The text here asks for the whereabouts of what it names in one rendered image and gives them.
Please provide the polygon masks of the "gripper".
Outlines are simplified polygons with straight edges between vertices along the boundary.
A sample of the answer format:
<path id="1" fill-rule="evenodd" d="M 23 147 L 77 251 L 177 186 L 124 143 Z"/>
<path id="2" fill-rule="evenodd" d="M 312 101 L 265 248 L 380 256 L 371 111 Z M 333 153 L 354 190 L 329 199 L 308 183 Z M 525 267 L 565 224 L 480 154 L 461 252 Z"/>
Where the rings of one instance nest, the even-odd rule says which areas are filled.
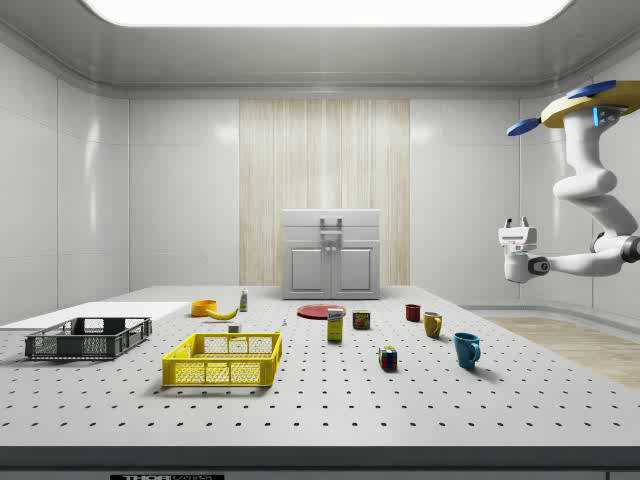
<path id="1" fill-rule="evenodd" d="M 498 230 L 498 238 L 506 252 L 528 252 L 536 248 L 537 229 L 531 227 L 525 217 L 521 218 L 520 226 L 513 226 L 512 219 L 508 218 Z"/>

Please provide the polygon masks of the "blue mug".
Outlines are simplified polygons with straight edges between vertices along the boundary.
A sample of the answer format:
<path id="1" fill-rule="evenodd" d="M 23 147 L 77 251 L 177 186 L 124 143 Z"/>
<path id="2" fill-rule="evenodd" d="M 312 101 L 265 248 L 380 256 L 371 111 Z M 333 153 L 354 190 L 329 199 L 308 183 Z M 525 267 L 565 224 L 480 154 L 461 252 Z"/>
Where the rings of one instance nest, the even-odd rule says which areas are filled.
<path id="1" fill-rule="evenodd" d="M 473 369 L 481 356 L 479 337 L 471 333 L 458 332 L 454 335 L 454 345 L 459 366 L 467 370 Z"/>

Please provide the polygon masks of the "drone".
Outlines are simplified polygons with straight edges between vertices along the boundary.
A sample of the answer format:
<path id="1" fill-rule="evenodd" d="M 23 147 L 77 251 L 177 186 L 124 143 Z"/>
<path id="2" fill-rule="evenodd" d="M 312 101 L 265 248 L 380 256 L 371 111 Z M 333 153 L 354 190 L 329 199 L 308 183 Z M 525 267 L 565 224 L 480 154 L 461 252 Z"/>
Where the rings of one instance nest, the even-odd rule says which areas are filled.
<path id="1" fill-rule="evenodd" d="M 539 124 L 548 128 L 563 128 L 564 116 L 570 112 L 620 107 L 622 115 L 640 108 L 640 81 L 608 80 L 576 88 L 565 97 L 551 102 L 540 117 L 522 120 L 507 129 L 508 136 L 522 135 Z"/>

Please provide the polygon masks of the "white cabinet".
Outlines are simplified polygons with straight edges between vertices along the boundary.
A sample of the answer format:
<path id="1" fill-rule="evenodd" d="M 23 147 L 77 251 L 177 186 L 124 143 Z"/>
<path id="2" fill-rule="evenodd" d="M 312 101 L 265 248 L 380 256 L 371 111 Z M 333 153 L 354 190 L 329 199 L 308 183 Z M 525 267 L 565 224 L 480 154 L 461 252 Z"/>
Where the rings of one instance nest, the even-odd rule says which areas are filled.
<path id="1" fill-rule="evenodd" d="M 378 299 L 378 209 L 284 209 L 284 299 Z"/>

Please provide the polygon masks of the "yellow carton box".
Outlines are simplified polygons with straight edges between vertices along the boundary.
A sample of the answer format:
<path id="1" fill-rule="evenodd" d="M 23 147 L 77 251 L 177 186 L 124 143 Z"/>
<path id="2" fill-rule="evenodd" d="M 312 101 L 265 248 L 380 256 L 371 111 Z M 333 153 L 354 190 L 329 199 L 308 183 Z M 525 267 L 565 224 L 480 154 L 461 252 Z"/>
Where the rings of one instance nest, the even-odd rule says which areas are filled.
<path id="1" fill-rule="evenodd" d="M 329 307 L 327 310 L 327 340 L 341 342 L 343 332 L 343 318 L 345 310 L 342 307 Z"/>

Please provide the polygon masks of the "red plate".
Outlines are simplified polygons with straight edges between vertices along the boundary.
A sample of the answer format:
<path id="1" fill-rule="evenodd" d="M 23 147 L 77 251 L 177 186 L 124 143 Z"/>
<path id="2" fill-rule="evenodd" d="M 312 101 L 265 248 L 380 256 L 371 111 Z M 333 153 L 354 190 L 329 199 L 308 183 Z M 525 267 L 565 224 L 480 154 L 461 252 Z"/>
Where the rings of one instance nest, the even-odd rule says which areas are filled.
<path id="1" fill-rule="evenodd" d="M 328 318 L 328 311 L 330 309 L 337 309 L 344 316 L 346 309 L 339 305 L 334 304 L 308 304 L 300 306 L 297 309 L 297 315 L 306 319 L 313 320 L 326 320 Z"/>

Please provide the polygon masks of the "yellow basket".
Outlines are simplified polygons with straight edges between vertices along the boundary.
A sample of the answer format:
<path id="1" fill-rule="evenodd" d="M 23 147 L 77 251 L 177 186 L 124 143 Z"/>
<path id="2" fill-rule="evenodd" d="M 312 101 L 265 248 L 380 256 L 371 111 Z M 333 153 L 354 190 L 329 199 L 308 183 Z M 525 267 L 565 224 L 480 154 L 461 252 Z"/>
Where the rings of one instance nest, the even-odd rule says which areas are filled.
<path id="1" fill-rule="evenodd" d="M 162 384 L 270 386 L 282 357 L 282 334 L 195 333 L 162 359 Z"/>

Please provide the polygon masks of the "white board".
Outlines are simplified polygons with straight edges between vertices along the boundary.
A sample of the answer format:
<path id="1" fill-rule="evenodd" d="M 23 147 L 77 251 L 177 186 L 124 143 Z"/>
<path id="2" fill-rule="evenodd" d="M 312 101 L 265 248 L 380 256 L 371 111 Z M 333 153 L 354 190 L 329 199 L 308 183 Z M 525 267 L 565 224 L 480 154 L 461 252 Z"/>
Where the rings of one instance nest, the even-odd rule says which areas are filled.
<path id="1" fill-rule="evenodd" d="M 77 317 L 159 319 L 187 305 L 187 302 L 89 302 L 2 325 L 0 330 L 40 330 Z"/>

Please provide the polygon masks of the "dark grey basket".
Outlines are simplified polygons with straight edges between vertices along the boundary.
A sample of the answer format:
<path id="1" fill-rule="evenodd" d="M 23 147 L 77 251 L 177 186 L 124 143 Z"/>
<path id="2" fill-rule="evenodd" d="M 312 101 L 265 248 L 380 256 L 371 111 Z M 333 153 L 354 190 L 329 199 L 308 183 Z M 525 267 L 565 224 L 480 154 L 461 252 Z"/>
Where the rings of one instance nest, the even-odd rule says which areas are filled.
<path id="1" fill-rule="evenodd" d="M 150 317 L 76 317 L 29 334 L 25 355 L 33 360 L 110 360 L 151 333 Z"/>

